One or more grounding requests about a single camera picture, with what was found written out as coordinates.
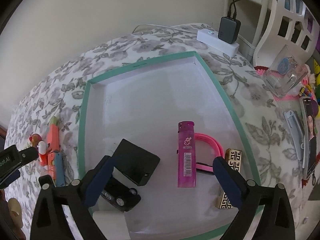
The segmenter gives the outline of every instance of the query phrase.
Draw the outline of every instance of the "floral pattern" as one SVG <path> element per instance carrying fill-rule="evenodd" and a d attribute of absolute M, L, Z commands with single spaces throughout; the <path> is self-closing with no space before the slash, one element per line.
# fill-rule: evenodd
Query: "floral pattern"
<path fill-rule="evenodd" d="M 205 24 L 177 26 L 196 33 Z M 292 206 L 296 227 L 299 212 L 312 188 L 302 190 L 302 168 L 282 112 L 249 62 L 240 54 L 229 57 L 199 41 L 195 34 L 156 28 L 103 43 L 70 60 L 36 85 L 13 111 L 5 147 L 26 147 L 28 137 L 39 133 L 45 139 L 48 123 L 57 116 L 65 180 L 78 178 L 77 147 L 79 118 L 87 81 L 95 76 L 137 61 L 161 55 L 196 50 L 205 60 L 233 104 L 250 140 L 263 186 L 283 183 Z M 32 213 L 40 191 L 37 181 L 46 170 L 34 161 L 20 169 L 21 177 L 6 189 L 23 208 L 24 232 L 29 236 Z M 75 230 L 72 220 L 71 229 Z"/>

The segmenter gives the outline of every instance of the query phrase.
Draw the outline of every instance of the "barcode label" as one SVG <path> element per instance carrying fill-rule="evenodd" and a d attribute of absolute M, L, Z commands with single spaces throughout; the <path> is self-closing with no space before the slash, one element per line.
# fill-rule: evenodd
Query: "barcode label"
<path fill-rule="evenodd" d="M 191 173 L 191 153 L 183 154 L 183 177 L 190 177 Z"/>

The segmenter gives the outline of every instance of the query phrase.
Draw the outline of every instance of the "toy car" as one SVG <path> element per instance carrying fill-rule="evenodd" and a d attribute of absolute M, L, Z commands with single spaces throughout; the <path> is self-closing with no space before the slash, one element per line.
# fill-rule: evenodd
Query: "toy car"
<path fill-rule="evenodd" d="M 113 176 L 104 187 L 101 196 L 120 211 L 127 212 L 141 200 L 135 188 L 128 188 Z"/>

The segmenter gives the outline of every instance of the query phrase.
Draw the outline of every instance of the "pink wristband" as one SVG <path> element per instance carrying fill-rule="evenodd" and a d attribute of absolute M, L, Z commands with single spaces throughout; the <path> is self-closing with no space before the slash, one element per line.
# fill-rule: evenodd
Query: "pink wristband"
<path fill-rule="evenodd" d="M 203 133 L 195 133 L 195 140 L 203 141 L 209 144 L 215 152 L 215 155 L 216 155 L 215 157 L 218 157 L 218 156 L 224 157 L 225 154 L 221 144 L 210 135 L 203 134 Z M 214 175 L 212 166 L 207 165 L 205 163 L 197 162 L 196 170 L 206 174 Z"/>

